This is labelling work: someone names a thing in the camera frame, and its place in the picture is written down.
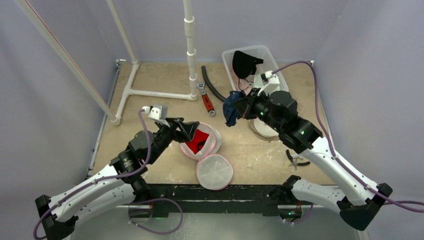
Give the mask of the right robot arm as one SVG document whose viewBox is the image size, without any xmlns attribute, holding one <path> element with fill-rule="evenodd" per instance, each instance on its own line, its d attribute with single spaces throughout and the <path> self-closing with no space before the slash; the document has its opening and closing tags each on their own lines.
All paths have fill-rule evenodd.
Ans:
<svg viewBox="0 0 424 240">
<path fill-rule="evenodd" d="M 338 213 L 350 227 L 364 231 L 393 192 L 388 184 L 376 183 L 343 157 L 332 154 L 323 133 L 298 115 L 298 103 L 289 92 L 266 95 L 254 88 L 231 105 L 240 118 L 259 119 L 271 127 L 287 148 L 316 165 L 336 185 L 319 185 L 291 175 L 270 197 L 288 204 L 297 200 L 325 207 Z"/>
</svg>

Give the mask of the pale green bra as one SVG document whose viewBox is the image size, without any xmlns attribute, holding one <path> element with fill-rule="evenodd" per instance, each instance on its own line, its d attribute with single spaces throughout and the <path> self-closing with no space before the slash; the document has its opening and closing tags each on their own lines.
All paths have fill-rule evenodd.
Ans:
<svg viewBox="0 0 424 240">
<path fill-rule="evenodd" d="M 262 88 L 264 86 L 261 74 L 256 74 L 251 77 L 250 79 L 251 87 L 252 88 Z"/>
</svg>

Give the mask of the dark blue bra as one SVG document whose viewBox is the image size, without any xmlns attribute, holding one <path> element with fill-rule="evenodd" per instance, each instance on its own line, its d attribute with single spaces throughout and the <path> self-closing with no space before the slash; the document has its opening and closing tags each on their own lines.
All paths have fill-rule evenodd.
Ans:
<svg viewBox="0 0 424 240">
<path fill-rule="evenodd" d="M 241 115 L 246 111 L 247 105 L 243 107 L 243 113 L 239 113 L 238 110 L 233 106 L 233 103 L 246 97 L 244 91 L 230 91 L 229 96 L 224 100 L 222 105 L 222 111 L 225 118 L 225 125 L 227 127 L 233 127 L 236 125 L 237 120 L 241 118 Z"/>
</svg>

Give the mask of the pink-rimmed mesh laundry bag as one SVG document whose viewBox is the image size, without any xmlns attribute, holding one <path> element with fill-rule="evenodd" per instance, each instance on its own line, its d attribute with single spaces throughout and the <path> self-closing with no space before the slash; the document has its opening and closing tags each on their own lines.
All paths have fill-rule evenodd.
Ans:
<svg viewBox="0 0 424 240">
<path fill-rule="evenodd" d="M 196 178 L 199 184 L 212 191 L 219 191 L 232 181 L 234 169 L 231 163 L 218 150 L 222 145 L 222 136 L 213 126 L 200 123 L 197 130 L 209 134 L 202 150 L 194 154 L 185 144 L 179 145 L 180 150 L 190 159 L 196 160 Z"/>
</svg>

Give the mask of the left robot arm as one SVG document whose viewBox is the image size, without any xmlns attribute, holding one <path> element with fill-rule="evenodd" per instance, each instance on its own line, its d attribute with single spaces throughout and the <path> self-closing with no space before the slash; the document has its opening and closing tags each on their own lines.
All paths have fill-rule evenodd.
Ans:
<svg viewBox="0 0 424 240">
<path fill-rule="evenodd" d="M 172 142 L 191 141 L 200 123 L 166 117 L 155 124 L 156 132 L 144 128 L 136 133 L 126 148 L 95 175 L 58 195 L 39 196 L 35 200 L 39 220 L 33 238 L 63 240 L 78 224 L 114 207 L 165 201 L 164 197 L 154 197 L 142 174 Z"/>
</svg>

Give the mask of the black bra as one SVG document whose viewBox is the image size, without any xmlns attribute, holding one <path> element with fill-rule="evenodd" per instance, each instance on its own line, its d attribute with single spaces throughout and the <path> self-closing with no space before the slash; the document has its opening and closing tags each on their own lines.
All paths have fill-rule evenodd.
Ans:
<svg viewBox="0 0 424 240">
<path fill-rule="evenodd" d="M 250 75 L 255 75 L 257 65 L 263 64 L 264 60 L 236 50 L 233 54 L 232 69 L 239 79 L 246 79 Z"/>
</svg>

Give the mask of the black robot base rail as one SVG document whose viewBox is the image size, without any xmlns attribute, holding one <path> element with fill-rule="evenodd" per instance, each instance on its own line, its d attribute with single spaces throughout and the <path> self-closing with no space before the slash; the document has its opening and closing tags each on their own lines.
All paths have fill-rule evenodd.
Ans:
<svg viewBox="0 0 424 240">
<path fill-rule="evenodd" d="M 150 184 L 144 203 L 136 199 L 127 206 L 131 218 L 167 218 L 170 213 L 199 214 L 261 214 L 264 217 L 299 217 L 301 208 L 310 202 L 300 201 L 286 191 L 282 185 L 235 185 L 222 190 L 208 190 L 199 184 Z"/>
</svg>

